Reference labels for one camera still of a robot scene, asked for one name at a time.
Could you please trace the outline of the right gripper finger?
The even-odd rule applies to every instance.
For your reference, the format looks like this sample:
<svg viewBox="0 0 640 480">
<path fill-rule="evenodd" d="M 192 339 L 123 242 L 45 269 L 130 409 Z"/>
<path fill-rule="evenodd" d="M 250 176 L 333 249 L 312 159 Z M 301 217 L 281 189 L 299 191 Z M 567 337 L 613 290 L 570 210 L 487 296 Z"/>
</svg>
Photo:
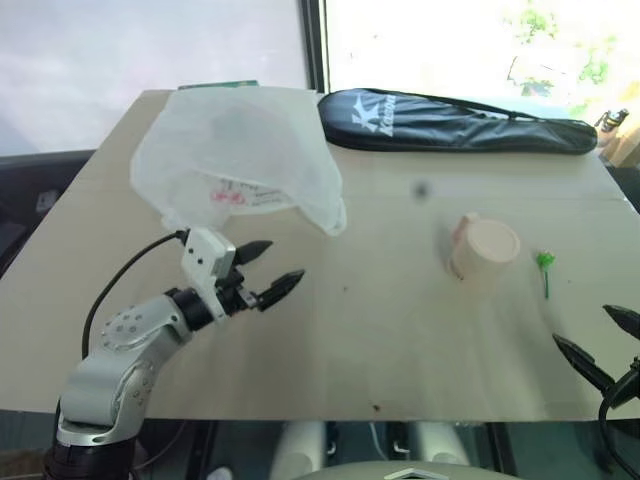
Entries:
<svg viewBox="0 0 640 480">
<path fill-rule="evenodd" d="M 587 382 L 605 395 L 614 385 L 615 380 L 601 369 L 595 359 L 574 342 L 554 333 L 553 340 L 570 364 Z"/>
<path fill-rule="evenodd" d="M 626 333 L 640 339 L 640 315 L 638 312 L 619 305 L 604 305 L 603 309 Z"/>
</svg>

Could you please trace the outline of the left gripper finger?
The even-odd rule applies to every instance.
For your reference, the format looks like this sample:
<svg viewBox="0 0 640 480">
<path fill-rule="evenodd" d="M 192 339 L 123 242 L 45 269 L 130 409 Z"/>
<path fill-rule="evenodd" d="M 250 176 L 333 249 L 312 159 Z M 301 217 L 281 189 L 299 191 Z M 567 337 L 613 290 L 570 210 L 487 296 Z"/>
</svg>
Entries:
<svg viewBox="0 0 640 480">
<path fill-rule="evenodd" d="M 256 295 L 257 309 L 265 311 L 285 298 L 300 282 L 305 274 L 304 269 L 285 273 L 271 283 L 271 286 Z"/>
<path fill-rule="evenodd" d="M 273 245 L 270 240 L 255 240 L 238 246 L 235 250 L 234 264 L 245 265 L 259 258 Z"/>
</svg>

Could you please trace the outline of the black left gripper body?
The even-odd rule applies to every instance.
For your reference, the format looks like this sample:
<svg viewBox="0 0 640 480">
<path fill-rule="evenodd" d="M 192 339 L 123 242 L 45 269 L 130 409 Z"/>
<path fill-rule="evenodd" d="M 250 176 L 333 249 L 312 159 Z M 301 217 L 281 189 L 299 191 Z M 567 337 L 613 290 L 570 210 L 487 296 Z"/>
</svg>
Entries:
<svg viewBox="0 0 640 480">
<path fill-rule="evenodd" d="M 216 297 L 228 317 L 245 310 L 259 309 L 257 295 L 244 287 L 244 280 L 244 275 L 232 267 L 226 277 L 215 281 Z"/>
</svg>

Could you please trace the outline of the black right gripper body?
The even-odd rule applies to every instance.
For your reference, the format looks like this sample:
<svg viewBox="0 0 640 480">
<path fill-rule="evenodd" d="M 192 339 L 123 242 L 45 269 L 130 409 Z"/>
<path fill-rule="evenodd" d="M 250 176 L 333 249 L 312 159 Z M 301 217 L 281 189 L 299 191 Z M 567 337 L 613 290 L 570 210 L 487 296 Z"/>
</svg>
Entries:
<svg viewBox="0 0 640 480">
<path fill-rule="evenodd" d="M 608 409 L 616 409 L 639 397 L 639 357 L 636 356 L 629 370 L 615 381 L 603 394 L 602 404 Z"/>
</svg>

